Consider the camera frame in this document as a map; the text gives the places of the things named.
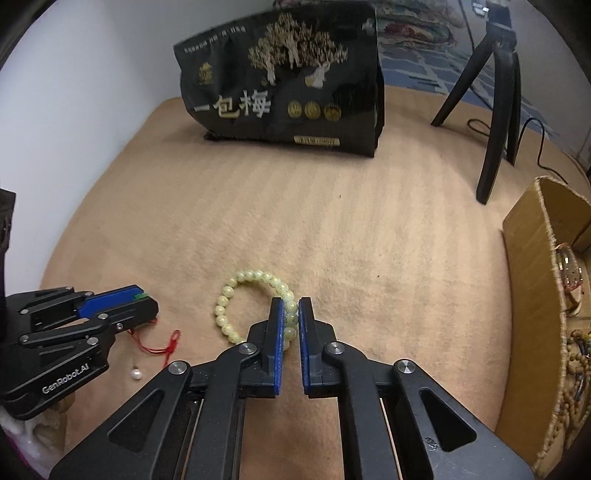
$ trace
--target beige fabric surface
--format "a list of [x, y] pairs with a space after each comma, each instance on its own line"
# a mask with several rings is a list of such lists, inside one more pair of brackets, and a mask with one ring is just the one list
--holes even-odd
[[[228, 347], [213, 321], [226, 277], [274, 272], [319, 319], [369, 358], [415, 359], [494, 428], [505, 389], [511, 299], [501, 223], [543, 174], [527, 131], [517, 166], [503, 162], [487, 206], [475, 199], [484, 137], [461, 103], [430, 120], [442, 96], [387, 88], [376, 157], [248, 142], [210, 143], [181, 100], [159, 106], [89, 192], [47, 267], [44, 287], [102, 291], [137, 283], [160, 304], [142, 340], [197, 364]], [[590, 198], [577, 168], [546, 142], [543, 164]], [[267, 317], [270, 292], [241, 287], [228, 316], [240, 332]], [[119, 335], [108, 372], [78, 391], [68, 447], [81, 441], [162, 368]], [[134, 381], [134, 364], [144, 379]], [[342, 478], [335, 400], [308, 400], [298, 345], [285, 356], [276, 400], [248, 401], [244, 479]]]

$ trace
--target blue gripper pad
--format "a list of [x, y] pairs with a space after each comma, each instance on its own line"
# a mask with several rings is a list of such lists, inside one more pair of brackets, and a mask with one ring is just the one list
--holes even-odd
[[281, 391], [281, 377], [283, 374], [283, 330], [285, 328], [285, 306], [283, 300], [279, 305], [279, 318], [277, 319], [277, 335], [275, 337], [275, 377], [273, 380], [273, 392], [279, 395]]
[[308, 395], [310, 392], [310, 357], [308, 355], [306, 319], [301, 307], [301, 299], [298, 302], [298, 325], [300, 327], [301, 382], [304, 385], [305, 395]]
[[143, 296], [144, 291], [137, 285], [106, 291], [90, 297], [78, 308], [80, 318], [91, 318], [97, 313], [134, 301], [138, 296]]

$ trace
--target bag label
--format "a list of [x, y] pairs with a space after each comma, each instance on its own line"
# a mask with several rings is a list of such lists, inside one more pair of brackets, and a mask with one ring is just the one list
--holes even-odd
[[295, 135], [294, 142], [300, 145], [318, 145], [320, 147], [338, 147], [340, 145], [338, 138], [304, 137], [302, 135]]

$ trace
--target tripod leg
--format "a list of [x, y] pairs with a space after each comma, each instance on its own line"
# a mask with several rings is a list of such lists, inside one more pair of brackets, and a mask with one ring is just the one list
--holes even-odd
[[519, 137], [519, 122], [521, 120], [521, 70], [517, 52], [513, 54], [515, 65], [515, 88], [513, 90], [513, 109], [509, 120], [509, 134], [507, 136], [507, 161], [515, 165], [517, 157], [517, 139]]
[[457, 103], [462, 100], [464, 93], [467, 92], [472, 82], [478, 77], [478, 74], [486, 64], [488, 57], [491, 56], [492, 53], [492, 42], [485, 36], [484, 39], [478, 44], [478, 46], [474, 49], [472, 56], [468, 60], [464, 71], [458, 78], [456, 84], [453, 86], [452, 91], [449, 93], [445, 102], [431, 125], [434, 127], [439, 127], [447, 116], [452, 112], [453, 108], [457, 105]]
[[480, 172], [476, 200], [486, 205], [501, 164], [501, 154], [507, 138], [509, 119], [514, 104], [515, 64], [513, 52], [495, 45], [495, 105], [492, 111], [491, 135], [486, 145], [484, 164]]

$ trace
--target red string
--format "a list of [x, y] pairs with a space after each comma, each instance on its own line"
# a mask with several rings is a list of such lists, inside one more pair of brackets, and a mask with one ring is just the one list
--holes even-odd
[[[157, 319], [150, 320], [150, 323], [156, 324], [156, 323], [158, 323], [158, 320]], [[148, 352], [148, 353], [151, 353], [153, 355], [166, 355], [166, 357], [164, 358], [164, 367], [166, 367], [166, 365], [168, 365], [168, 360], [170, 359], [170, 356], [174, 353], [174, 351], [177, 348], [178, 339], [181, 338], [181, 331], [180, 330], [175, 330], [172, 333], [172, 335], [170, 336], [170, 340], [168, 341], [168, 346], [166, 348], [148, 348], [144, 344], [142, 344], [141, 340], [139, 339], [139, 333], [138, 332], [136, 332], [135, 330], [131, 329], [131, 330], [129, 330], [128, 333], [131, 335], [131, 338], [134, 339], [135, 343], [137, 343], [138, 346], [144, 352]]]

